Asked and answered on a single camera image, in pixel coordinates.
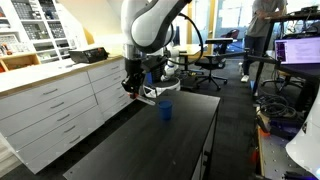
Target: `floor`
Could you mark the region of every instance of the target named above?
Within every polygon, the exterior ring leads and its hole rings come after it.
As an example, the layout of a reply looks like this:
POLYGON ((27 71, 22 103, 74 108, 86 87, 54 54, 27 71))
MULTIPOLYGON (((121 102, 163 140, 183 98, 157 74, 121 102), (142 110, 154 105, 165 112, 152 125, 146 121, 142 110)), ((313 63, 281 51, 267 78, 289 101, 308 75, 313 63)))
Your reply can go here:
MULTIPOLYGON (((212 166, 207 174, 208 180, 253 179, 252 174, 255 172, 255 163, 251 161, 251 155, 256 147, 253 138, 255 137, 254 99, 251 95, 249 83, 240 82, 241 76, 238 71, 240 61, 241 59, 228 59, 224 69, 215 71, 217 75, 228 78, 226 85, 219 80, 217 81, 221 85, 220 91, 216 91, 213 83, 204 82, 199 89, 192 92, 221 97, 212 166)), ((253 72, 252 77, 254 77, 256 66, 256 64, 253 64, 250 70, 250 72, 253 72)), ((272 67, 270 69, 263 72, 265 79, 269 78, 272 67)), ((272 87, 265 88, 272 92, 272 87)), ((64 172, 144 106, 144 103, 134 102, 37 175, 32 174, 22 164, 1 179, 64 179, 62 176, 64 172)))

